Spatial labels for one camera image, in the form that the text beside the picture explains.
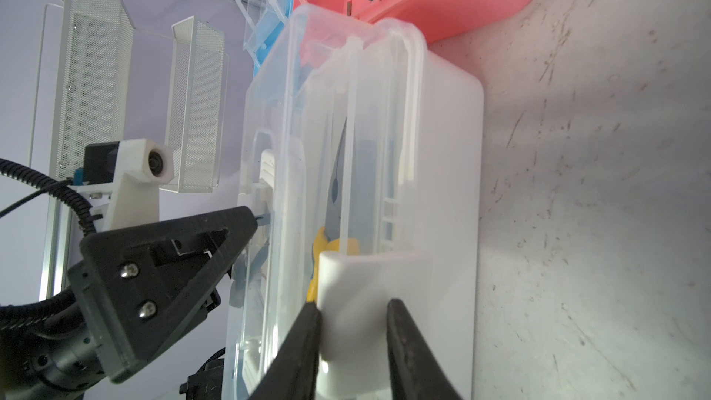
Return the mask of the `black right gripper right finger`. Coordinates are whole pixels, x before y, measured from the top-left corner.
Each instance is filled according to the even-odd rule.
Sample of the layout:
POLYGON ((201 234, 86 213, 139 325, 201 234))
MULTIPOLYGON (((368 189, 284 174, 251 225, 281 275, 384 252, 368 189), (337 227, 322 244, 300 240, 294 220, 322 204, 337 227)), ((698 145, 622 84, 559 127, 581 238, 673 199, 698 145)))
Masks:
POLYGON ((387 306, 387 352, 394 399, 461 399, 401 299, 387 306))

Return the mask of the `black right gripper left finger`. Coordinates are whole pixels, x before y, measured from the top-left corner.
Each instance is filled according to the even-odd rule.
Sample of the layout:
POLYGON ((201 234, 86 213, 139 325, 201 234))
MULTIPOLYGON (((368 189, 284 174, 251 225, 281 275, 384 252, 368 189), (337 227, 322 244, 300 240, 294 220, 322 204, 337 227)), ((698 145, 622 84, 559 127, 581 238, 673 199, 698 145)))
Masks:
POLYGON ((305 303, 250 399, 315 398, 320 361, 321 312, 305 303))

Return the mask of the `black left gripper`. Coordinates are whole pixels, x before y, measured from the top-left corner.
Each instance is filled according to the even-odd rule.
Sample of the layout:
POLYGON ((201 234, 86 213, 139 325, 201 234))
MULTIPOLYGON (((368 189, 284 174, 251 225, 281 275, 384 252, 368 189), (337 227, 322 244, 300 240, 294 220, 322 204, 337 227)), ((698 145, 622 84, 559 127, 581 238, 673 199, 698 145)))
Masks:
POLYGON ((217 285, 256 231, 253 212, 233 207, 84 238, 69 271, 75 302, 2 331, 2 398, 79 399, 128 381, 220 305, 217 285))

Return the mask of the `clear white toolbox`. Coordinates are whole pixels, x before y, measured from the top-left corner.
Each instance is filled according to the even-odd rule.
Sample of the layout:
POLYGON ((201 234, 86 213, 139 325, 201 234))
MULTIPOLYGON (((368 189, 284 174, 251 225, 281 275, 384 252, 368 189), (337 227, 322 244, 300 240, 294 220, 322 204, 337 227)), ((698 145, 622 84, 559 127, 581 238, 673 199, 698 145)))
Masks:
POLYGON ((246 399, 307 303, 344 124, 339 251, 320 255, 319 399, 392 396, 401 299, 471 398, 484 88, 413 24, 298 7, 246 92, 239 202, 260 224, 233 269, 222 395, 246 399))

